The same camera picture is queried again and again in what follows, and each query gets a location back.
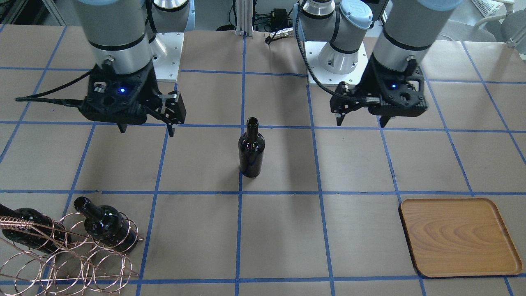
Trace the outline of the aluminium frame post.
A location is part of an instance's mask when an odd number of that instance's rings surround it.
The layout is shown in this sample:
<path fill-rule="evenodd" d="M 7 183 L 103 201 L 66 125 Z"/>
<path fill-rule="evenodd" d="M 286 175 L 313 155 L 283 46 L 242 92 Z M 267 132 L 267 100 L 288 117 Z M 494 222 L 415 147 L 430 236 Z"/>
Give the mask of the aluminium frame post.
<path fill-rule="evenodd" d="M 235 34 L 253 38 L 254 1 L 235 0 Z"/>

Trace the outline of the dark wine bottle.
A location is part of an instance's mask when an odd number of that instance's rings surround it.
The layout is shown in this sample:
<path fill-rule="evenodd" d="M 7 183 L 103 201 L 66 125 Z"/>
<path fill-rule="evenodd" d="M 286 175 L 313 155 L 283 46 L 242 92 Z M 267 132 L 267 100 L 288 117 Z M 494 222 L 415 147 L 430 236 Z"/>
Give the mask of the dark wine bottle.
<path fill-rule="evenodd" d="M 255 178 L 261 173 L 265 139 L 258 131 L 257 118 L 248 118 L 246 125 L 245 133 L 238 140 L 239 170 L 244 176 Z"/>
<path fill-rule="evenodd" d="M 95 205 L 87 197 L 78 197 L 74 208 L 85 218 L 84 228 L 94 240 L 119 253 L 130 251 L 136 245 L 136 232 L 129 222 L 112 206 Z"/>
<path fill-rule="evenodd" d="M 42 234 L 58 241 L 60 247 L 64 246 L 66 242 L 69 243 L 72 240 L 71 235 L 65 232 L 65 228 L 61 223 L 43 215 L 33 208 L 19 208 L 12 210 L 4 205 L 0 205 L 0 213 L 1 216 L 4 217 L 19 218 L 47 226 L 47 228 L 37 227 L 40 232 L 24 227 L 19 227 L 17 230 L 2 230 L 2 234 L 8 240 L 22 244 L 32 250 L 38 250 L 45 254 L 52 254 L 59 250 L 59 247 L 53 241 L 42 237 Z"/>

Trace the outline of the wooden tray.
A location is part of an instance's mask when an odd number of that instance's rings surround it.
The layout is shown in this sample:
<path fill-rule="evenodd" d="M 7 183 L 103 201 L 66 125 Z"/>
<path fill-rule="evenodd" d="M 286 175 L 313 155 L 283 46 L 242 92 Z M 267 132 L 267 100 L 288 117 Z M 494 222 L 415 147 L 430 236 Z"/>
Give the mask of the wooden tray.
<path fill-rule="evenodd" d="M 399 213 L 413 265 L 424 277 L 519 275 L 524 268 L 492 200 L 406 199 Z"/>

